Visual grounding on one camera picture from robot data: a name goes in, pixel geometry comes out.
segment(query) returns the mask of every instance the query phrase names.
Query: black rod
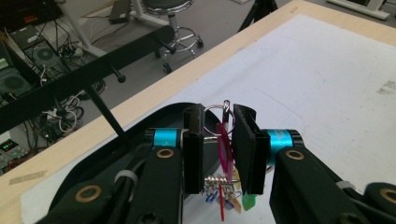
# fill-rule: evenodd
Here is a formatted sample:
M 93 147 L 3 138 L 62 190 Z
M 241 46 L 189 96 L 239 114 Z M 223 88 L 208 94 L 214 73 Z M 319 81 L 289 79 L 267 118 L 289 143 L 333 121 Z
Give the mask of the black rod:
M 107 122 L 114 129 L 114 131 L 116 131 L 117 135 L 122 140 L 122 142 L 125 144 L 125 146 L 127 146 L 128 148 L 132 148 L 131 139 L 128 137 L 126 132 L 121 128 L 120 124 L 117 122 L 116 118 L 111 113 L 111 111 L 108 109 L 105 102 L 102 100 L 102 98 L 96 92 L 96 90 L 94 90 L 93 87 L 90 86 L 88 88 L 85 88 L 84 91 L 90 96 L 93 103 L 96 105 L 96 107 L 102 113 L 103 117 L 105 117 Z

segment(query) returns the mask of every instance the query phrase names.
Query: metal ring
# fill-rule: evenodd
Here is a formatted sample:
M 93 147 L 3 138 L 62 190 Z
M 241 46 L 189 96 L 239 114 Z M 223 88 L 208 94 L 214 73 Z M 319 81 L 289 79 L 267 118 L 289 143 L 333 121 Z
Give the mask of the metal ring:
M 297 160 L 297 161 L 304 159 L 304 154 L 299 151 L 296 151 L 296 150 L 288 150 L 288 151 L 286 151 L 286 155 L 289 158 Z
M 381 196 L 384 197 L 386 200 L 390 201 L 391 203 L 396 203 L 396 198 L 389 196 L 390 194 L 394 194 L 396 196 L 396 190 L 381 189 L 379 192 L 381 193 Z
M 157 151 L 157 156 L 158 156 L 159 158 L 162 158 L 162 159 L 170 158 L 170 157 L 172 157 L 174 154 L 175 154 L 175 152 L 174 152 L 172 149 L 168 149 L 168 148 L 164 148 L 164 149 L 161 149 L 161 150 L 158 150 L 158 151 Z
M 94 190 L 93 195 L 90 195 L 88 197 L 84 196 L 83 194 L 87 191 L 87 190 Z M 86 186 L 84 188 L 82 188 L 81 190 L 79 190 L 76 194 L 76 201 L 79 203 L 88 203 L 91 202 L 93 200 L 95 200 L 97 197 L 99 197 L 99 195 L 102 193 L 102 188 L 97 186 L 97 185 L 89 185 Z
M 207 110 L 213 109 L 213 108 L 218 108 L 218 109 L 222 109 L 223 105 L 210 105 L 208 107 L 205 107 L 204 111 L 206 112 Z M 231 117 L 233 117 L 233 127 L 235 126 L 235 115 L 233 114 L 233 111 L 230 110 L 230 114 Z M 233 132 L 233 127 L 231 128 L 231 130 L 228 132 L 228 134 Z M 219 133 L 213 133 L 212 131 L 210 131 L 208 128 L 206 128 L 206 126 L 204 126 L 204 130 L 207 131 L 208 133 L 211 133 L 215 136 L 221 136 L 221 134 Z

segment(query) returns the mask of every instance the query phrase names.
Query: power supply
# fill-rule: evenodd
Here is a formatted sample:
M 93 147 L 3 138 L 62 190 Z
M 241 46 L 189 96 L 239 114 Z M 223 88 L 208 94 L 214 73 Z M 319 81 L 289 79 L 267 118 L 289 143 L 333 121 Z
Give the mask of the power supply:
M 50 42 L 32 25 L 17 30 L 10 36 L 47 79 L 57 78 L 70 71 Z
M 0 94 L 19 97 L 34 88 L 37 75 L 4 41 L 0 41 Z

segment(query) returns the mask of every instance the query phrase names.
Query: electronic equipment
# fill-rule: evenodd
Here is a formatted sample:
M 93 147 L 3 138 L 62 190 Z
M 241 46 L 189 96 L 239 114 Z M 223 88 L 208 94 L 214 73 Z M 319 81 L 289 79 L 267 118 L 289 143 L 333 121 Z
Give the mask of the electronic equipment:
M 8 154 L 3 154 L 3 152 L 0 151 L 0 169 L 7 167 L 13 160 L 15 160 L 13 157 L 10 157 Z
M 6 142 L 0 144 L 0 150 L 3 155 L 8 155 L 14 159 L 18 159 L 28 153 L 28 150 L 21 147 L 18 143 L 8 139 Z
M 23 53 L 45 74 L 46 79 L 57 78 L 70 71 L 58 52 L 32 25 L 17 30 L 10 36 Z
M 38 77 L 32 69 L 6 44 L 0 41 L 0 92 L 19 97 L 30 91 Z
M 0 28 L 9 32 L 60 18 L 62 11 L 52 0 L 0 1 Z

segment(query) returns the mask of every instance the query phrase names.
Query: gray floor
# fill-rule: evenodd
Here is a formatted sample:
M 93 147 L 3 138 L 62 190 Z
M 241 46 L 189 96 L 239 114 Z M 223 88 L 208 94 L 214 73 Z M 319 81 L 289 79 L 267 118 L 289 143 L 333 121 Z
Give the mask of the gray floor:
M 279 7 L 282 7 L 289 1 L 277 0 L 276 2 Z M 356 15 L 367 20 L 396 27 L 396 19 L 394 18 L 394 15 L 392 15 L 392 17 L 390 17 L 387 21 L 381 21 L 362 15 L 358 12 L 354 12 L 352 10 L 327 3 L 324 0 L 310 0 L 310 2 Z M 92 11 L 91 3 L 88 1 L 80 1 L 79 3 L 74 2 L 73 4 L 79 4 L 78 6 L 80 14 L 83 14 L 82 11 L 84 11 L 84 7 L 87 8 L 87 11 Z M 243 19 L 248 14 L 252 4 L 253 0 L 248 1 L 243 5 L 235 3 L 231 0 L 196 0 L 190 8 L 177 14 L 177 21 L 180 26 L 190 27 L 201 35 L 205 42 L 205 46 L 202 49 L 196 50 L 196 53 L 199 56 L 232 35 L 236 34 Z M 105 10 L 100 14 L 94 15 L 106 16 L 109 14 L 109 12 L 109 10 Z M 109 25 L 106 19 L 95 18 L 86 20 L 84 19 L 82 27 L 86 31 L 87 36 L 92 37 L 92 40 L 94 40 L 101 35 L 111 33 L 111 31 L 119 28 L 120 25 Z M 146 22 L 132 20 L 115 36 L 100 41 L 95 44 L 95 46 L 107 51 L 113 50 L 123 44 L 128 43 L 129 41 L 138 38 L 143 34 L 154 30 L 155 28 L 155 26 Z M 171 57 L 169 63 L 171 64 L 172 68 L 176 70 L 190 60 L 191 56 L 188 53 L 183 53 L 181 55 Z M 121 70 L 121 72 L 127 76 L 125 83 L 118 83 L 117 79 L 113 76 L 107 77 L 105 79 L 107 88 L 101 94 L 101 96 L 108 107 L 113 108 L 114 106 L 119 105 L 137 92 L 142 91 L 147 86 L 164 77 L 165 73 L 162 70 L 162 64 L 163 62 L 159 59 L 156 59 L 152 54 L 136 63 L 130 64 Z M 83 102 L 82 106 L 86 110 L 84 115 L 85 123 L 88 123 L 100 116 L 99 111 L 93 106 L 91 102 Z

